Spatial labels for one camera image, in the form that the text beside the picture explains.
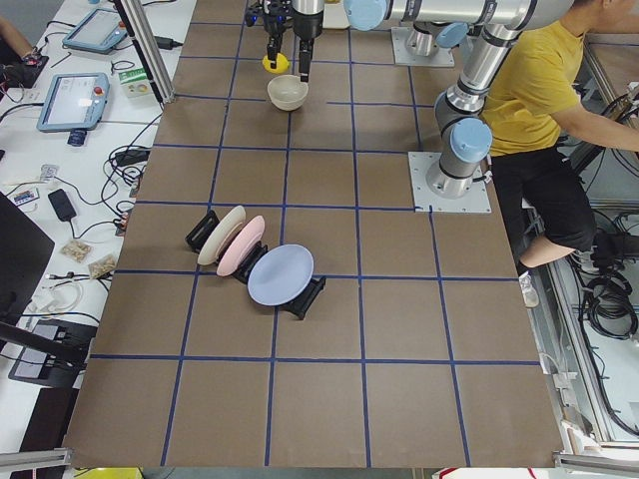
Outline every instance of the white desk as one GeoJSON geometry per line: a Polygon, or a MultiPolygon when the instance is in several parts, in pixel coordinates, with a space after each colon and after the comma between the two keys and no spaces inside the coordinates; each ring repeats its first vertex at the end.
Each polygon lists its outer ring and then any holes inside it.
{"type": "MultiPolygon", "coordinates": [[[[189,20],[193,13],[193,9],[195,8],[195,4],[196,0],[179,0],[167,5],[156,4],[147,7],[145,12],[147,13],[147,17],[154,34],[170,37],[182,43],[186,37],[189,20]]],[[[112,8],[112,4],[108,2],[101,2],[98,5],[89,5],[86,0],[67,0],[56,14],[54,20],[77,24],[89,12],[94,10],[95,7],[112,8]]],[[[44,37],[50,35],[52,32],[69,32],[70,30],[70,27],[52,24],[45,31],[40,42],[38,42],[38,46],[44,45],[44,37]]],[[[49,44],[44,47],[42,51],[43,55],[47,55],[49,57],[49,62],[44,67],[40,77],[34,85],[34,88],[25,90],[25,96],[21,103],[43,102],[47,96],[49,86],[51,85],[51,79],[54,75],[64,73],[102,72],[109,77],[109,82],[111,84],[109,100],[102,117],[103,122],[147,124],[160,115],[160,106],[153,94],[129,98],[125,95],[122,87],[120,86],[118,72],[112,75],[112,62],[129,61],[133,62],[135,65],[134,68],[142,67],[142,63],[140,62],[138,54],[133,46],[123,50],[114,50],[109,54],[103,55],[82,50],[62,48],[63,38],[64,35],[49,36],[49,44]]],[[[118,45],[118,48],[123,48],[127,45],[131,45],[131,40],[128,38],[123,40],[121,44],[118,45]]],[[[172,78],[178,67],[180,51],[180,48],[160,51],[167,71],[172,78]]],[[[20,89],[10,89],[9,95],[12,98],[19,99],[21,91],[20,89]]],[[[4,99],[0,102],[0,114],[15,105],[16,104],[11,103],[9,99],[4,99]]],[[[40,109],[29,108],[18,110],[12,115],[38,118],[40,115],[40,109]]]]}
{"type": "MultiPolygon", "coordinates": [[[[158,4],[147,7],[150,24],[158,36],[171,37],[183,42],[189,27],[189,22],[196,0],[179,0],[171,4],[158,4]]],[[[62,5],[54,20],[75,24],[82,20],[96,7],[112,8],[112,4],[103,1],[98,5],[90,5],[86,0],[67,0],[62,5]]],[[[44,44],[44,36],[51,32],[66,32],[70,29],[63,25],[52,24],[43,34],[38,45],[44,44]]],[[[117,75],[111,76],[111,62],[129,60],[141,67],[137,52],[133,47],[111,52],[109,55],[99,55],[78,50],[62,48],[63,35],[50,36],[49,45],[43,54],[50,57],[35,88],[25,91],[24,103],[42,102],[47,94],[53,75],[59,73],[104,72],[111,81],[111,93],[103,120],[95,130],[87,135],[85,145],[71,147],[67,145],[68,133],[41,133],[36,129],[39,108],[26,108],[9,115],[0,126],[0,148],[6,151],[5,158],[0,162],[0,191],[7,193],[13,185],[29,182],[39,177],[43,164],[54,164],[60,167],[58,177],[76,185],[83,197],[96,202],[100,198],[100,191],[106,181],[103,164],[109,152],[117,147],[128,145],[144,128],[144,125],[155,119],[160,113],[160,107],[153,95],[128,98],[122,91],[117,75]],[[52,68],[59,60],[71,56],[52,68]]],[[[130,44],[125,40],[122,46],[130,44]]],[[[169,74],[173,77],[178,65],[180,49],[162,51],[162,57],[169,74]]],[[[20,90],[12,89],[12,97],[20,95],[20,90]]],[[[0,102],[0,114],[15,106],[8,98],[0,102]]],[[[156,126],[149,128],[136,142],[139,145],[151,146],[157,131],[156,126]]],[[[117,180],[121,187],[118,194],[109,200],[111,206],[117,201],[126,200],[129,187],[122,180],[117,180]]],[[[58,253],[63,244],[71,238],[68,225],[58,221],[47,195],[58,188],[62,188],[69,195],[78,215],[73,219],[76,235],[86,227],[101,222],[110,221],[114,214],[103,205],[88,206],[78,199],[76,192],[69,186],[52,183],[47,185],[33,185],[38,188],[40,199],[23,207],[24,211],[37,209],[28,216],[34,220],[49,237],[55,241],[55,252],[47,267],[48,273],[65,274],[67,271],[87,272],[87,264],[108,253],[117,256],[122,246],[122,239],[115,237],[114,228],[100,226],[88,232],[83,240],[93,247],[83,263],[58,253]]],[[[53,285],[57,281],[43,279],[42,286],[53,285]]],[[[106,300],[106,291],[96,281],[83,281],[84,295],[75,310],[100,317],[106,300]]],[[[70,316],[65,318],[85,324],[95,325],[89,318],[70,316]]],[[[25,326],[28,320],[23,318],[18,325],[25,326]]],[[[19,347],[7,344],[3,353],[17,357],[19,347]]],[[[25,382],[6,379],[13,361],[0,358],[0,424],[3,425],[0,434],[0,453],[16,452],[22,442],[29,417],[33,410],[40,386],[25,382]]],[[[0,473],[0,479],[9,477],[9,473],[0,473]]]]}

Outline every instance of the blue plate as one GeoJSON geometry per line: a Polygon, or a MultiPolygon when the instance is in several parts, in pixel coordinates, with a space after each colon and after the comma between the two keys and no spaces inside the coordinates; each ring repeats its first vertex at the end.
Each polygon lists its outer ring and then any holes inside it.
{"type": "Polygon", "coordinates": [[[313,255],[299,244],[284,244],[267,252],[249,276],[249,295],[265,306],[294,299],[313,276],[313,255]]]}

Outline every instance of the person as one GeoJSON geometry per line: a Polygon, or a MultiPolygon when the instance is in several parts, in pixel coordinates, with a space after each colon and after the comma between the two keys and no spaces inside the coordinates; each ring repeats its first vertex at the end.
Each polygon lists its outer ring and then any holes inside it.
{"type": "Polygon", "coordinates": [[[0,64],[22,62],[33,53],[29,40],[9,20],[0,16],[0,64]]]}
{"type": "Polygon", "coordinates": [[[530,270],[590,250],[596,222],[580,180],[558,152],[562,131],[601,147],[639,151],[639,132],[587,111],[572,88],[587,32],[637,33],[636,0],[575,0],[556,22],[523,32],[490,87],[481,117],[490,127],[492,175],[528,307],[539,303],[530,270]],[[524,246],[522,198],[544,222],[524,246]]]}

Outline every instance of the yellow t-shirt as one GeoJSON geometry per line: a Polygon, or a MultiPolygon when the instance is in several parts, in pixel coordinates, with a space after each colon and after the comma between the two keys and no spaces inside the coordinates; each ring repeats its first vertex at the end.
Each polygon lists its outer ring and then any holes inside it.
{"type": "Polygon", "coordinates": [[[572,88],[583,37],[559,21],[521,34],[486,97],[481,118],[490,127],[493,156],[552,147],[561,129],[550,114],[577,105],[572,88]]]}

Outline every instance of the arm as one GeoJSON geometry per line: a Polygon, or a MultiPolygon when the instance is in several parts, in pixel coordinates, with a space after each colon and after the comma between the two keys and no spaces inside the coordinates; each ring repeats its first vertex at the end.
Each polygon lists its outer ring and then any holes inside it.
{"type": "Polygon", "coordinates": [[[22,58],[33,50],[29,40],[6,18],[0,17],[0,37],[22,58]]]}
{"type": "Polygon", "coordinates": [[[600,25],[590,33],[639,33],[639,15],[628,15],[614,25],[600,25]]]}
{"type": "Polygon", "coordinates": [[[639,131],[591,113],[578,104],[550,115],[571,136],[593,145],[639,152],[639,131]]]}

